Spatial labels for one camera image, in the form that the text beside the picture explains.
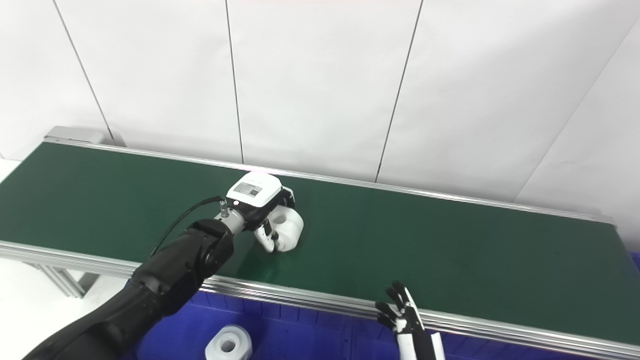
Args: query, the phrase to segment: white spool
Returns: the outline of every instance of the white spool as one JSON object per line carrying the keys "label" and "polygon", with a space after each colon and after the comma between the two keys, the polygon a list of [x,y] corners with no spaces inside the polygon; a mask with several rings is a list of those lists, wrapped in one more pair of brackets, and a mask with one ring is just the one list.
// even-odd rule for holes
{"label": "white spool", "polygon": [[238,325],[227,325],[204,349],[207,360],[247,360],[253,354],[249,333]]}
{"label": "white spool", "polygon": [[300,215],[291,208],[278,205],[267,218],[278,233],[277,250],[283,252],[295,248],[305,226]]}

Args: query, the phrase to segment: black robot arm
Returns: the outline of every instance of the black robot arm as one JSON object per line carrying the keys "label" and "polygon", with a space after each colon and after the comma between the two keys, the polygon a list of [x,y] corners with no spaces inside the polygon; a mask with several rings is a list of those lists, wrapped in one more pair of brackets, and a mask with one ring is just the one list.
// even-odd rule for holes
{"label": "black robot arm", "polygon": [[222,221],[199,220],[133,273],[106,303],[53,334],[25,360],[115,360],[176,313],[234,251]]}

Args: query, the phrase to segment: blue bin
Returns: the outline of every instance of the blue bin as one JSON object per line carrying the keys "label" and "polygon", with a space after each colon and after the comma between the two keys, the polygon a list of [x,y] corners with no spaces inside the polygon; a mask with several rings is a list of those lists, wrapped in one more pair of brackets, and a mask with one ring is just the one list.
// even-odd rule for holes
{"label": "blue bin", "polygon": [[[640,268],[640,254],[631,254]],[[390,330],[373,320],[198,292],[160,321],[129,360],[204,360],[208,342],[228,324],[244,327],[252,360],[396,360]],[[587,360],[587,357],[442,333],[447,360]]]}

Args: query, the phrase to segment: black robotic finger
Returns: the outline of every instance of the black robotic finger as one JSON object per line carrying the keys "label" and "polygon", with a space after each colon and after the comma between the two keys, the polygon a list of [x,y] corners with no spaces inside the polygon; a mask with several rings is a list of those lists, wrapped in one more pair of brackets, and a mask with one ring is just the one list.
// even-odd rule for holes
{"label": "black robotic finger", "polygon": [[396,280],[391,284],[391,286],[393,286],[396,293],[400,295],[400,298],[402,299],[403,304],[406,304],[407,302],[413,302],[413,299],[411,299],[411,296],[408,295],[408,290],[406,289],[406,286],[403,285],[401,282]]}
{"label": "black robotic finger", "polygon": [[404,302],[400,295],[398,295],[398,292],[393,288],[387,288],[387,295],[396,303],[398,310],[402,313],[404,309]]}
{"label": "black robotic finger", "polygon": [[380,310],[380,312],[383,315],[386,315],[389,318],[389,320],[391,320],[393,322],[398,317],[396,312],[389,306],[389,304],[386,304],[384,302],[376,301],[376,309]]}
{"label": "black robotic finger", "polygon": [[378,323],[384,327],[388,327],[393,330],[396,327],[396,323],[393,322],[387,315],[378,314]]}

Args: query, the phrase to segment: conveyor leg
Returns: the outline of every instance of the conveyor leg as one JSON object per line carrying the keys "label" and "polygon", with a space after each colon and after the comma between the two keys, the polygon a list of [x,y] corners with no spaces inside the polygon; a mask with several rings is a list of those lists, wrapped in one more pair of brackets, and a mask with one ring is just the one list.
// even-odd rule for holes
{"label": "conveyor leg", "polygon": [[31,264],[36,269],[42,271],[59,289],[68,297],[81,299],[91,288],[91,285],[98,278],[98,275],[87,273],[80,281],[76,281],[73,276],[64,268],[55,266]]}

